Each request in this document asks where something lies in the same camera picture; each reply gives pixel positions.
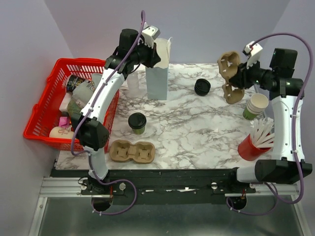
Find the brown pulp cup carrier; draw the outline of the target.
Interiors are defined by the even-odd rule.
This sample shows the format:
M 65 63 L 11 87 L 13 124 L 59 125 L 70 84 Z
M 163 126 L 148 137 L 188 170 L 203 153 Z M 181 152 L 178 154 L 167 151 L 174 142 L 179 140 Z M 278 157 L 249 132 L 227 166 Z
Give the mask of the brown pulp cup carrier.
M 149 164 L 155 158 L 155 146 L 150 142 L 137 142 L 132 144 L 126 140 L 116 140 L 112 143 L 109 156 L 115 162 L 127 162 Z

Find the light blue paper bag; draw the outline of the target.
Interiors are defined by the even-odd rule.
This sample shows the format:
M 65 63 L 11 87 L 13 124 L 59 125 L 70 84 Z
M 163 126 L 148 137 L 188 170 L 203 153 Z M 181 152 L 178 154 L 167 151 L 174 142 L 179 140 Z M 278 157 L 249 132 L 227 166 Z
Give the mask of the light blue paper bag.
M 147 96 L 151 100 L 167 100 L 168 68 L 170 61 L 171 44 L 169 39 L 157 38 L 157 54 L 161 58 L 153 68 L 146 68 Z

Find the stack of green paper cups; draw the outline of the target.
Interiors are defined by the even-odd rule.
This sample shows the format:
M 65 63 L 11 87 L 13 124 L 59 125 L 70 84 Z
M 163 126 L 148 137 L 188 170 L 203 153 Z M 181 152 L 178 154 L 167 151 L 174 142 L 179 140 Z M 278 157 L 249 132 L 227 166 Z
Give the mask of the stack of green paper cups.
M 253 120 L 261 114 L 269 105 L 269 99 L 260 93 L 253 94 L 246 103 L 243 111 L 243 118 Z

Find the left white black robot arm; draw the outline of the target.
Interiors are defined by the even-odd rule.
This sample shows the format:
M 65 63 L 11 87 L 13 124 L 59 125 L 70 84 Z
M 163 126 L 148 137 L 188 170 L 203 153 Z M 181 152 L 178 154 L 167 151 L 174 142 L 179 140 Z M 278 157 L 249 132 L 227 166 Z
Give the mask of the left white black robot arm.
M 153 26 L 141 31 L 123 29 L 117 48 L 105 61 L 105 69 L 91 99 L 80 113 L 71 116 L 73 138 L 79 140 L 82 152 L 88 155 L 89 165 L 96 167 L 89 170 L 87 189 L 90 191 L 104 194 L 110 190 L 111 184 L 105 179 L 108 168 L 104 153 L 109 130 L 103 121 L 112 99 L 134 66 L 142 64 L 152 68 L 160 62 L 155 43 L 159 34 L 159 29 Z

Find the black cup lid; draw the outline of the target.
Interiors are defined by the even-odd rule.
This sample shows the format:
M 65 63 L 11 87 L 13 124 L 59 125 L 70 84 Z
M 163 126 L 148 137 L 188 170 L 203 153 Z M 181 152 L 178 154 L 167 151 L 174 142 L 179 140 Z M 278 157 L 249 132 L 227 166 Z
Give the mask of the black cup lid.
M 131 129 L 141 129 L 147 123 L 146 117 L 142 113 L 133 113 L 128 118 L 128 124 Z

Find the green paper cup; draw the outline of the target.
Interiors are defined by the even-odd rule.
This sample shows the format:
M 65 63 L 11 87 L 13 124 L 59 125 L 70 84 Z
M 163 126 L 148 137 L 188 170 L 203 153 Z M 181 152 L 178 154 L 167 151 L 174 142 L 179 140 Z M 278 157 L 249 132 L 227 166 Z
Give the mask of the green paper cup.
M 137 134 L 137 135 L 143 134 L 145 132 L 145 127 L 133 129 L 133 132 L 134 134 Z

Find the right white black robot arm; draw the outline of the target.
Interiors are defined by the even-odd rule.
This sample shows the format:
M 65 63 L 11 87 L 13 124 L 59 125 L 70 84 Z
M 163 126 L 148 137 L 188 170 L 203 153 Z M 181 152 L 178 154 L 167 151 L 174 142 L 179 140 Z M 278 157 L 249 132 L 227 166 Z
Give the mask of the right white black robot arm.
M 238 65 L 230 80 L 240 89 L 257 84 L 269 91 L 274 112 L 273 151 L 271 159 L 260 159 L 253 167 L 238 168 L 236 176 L 226 181 L 227 189 L 239 192 L 244 183 L 272 182 L 294 184 L 310 175 L 313 166 L 306 163 L 301 145 L 300 118 L 304 92 L 303 80 L 293 78 L 297 51 L 276 48 L 269 69 L 260 67 L 258 46 L 243 50 L 247 62 Z

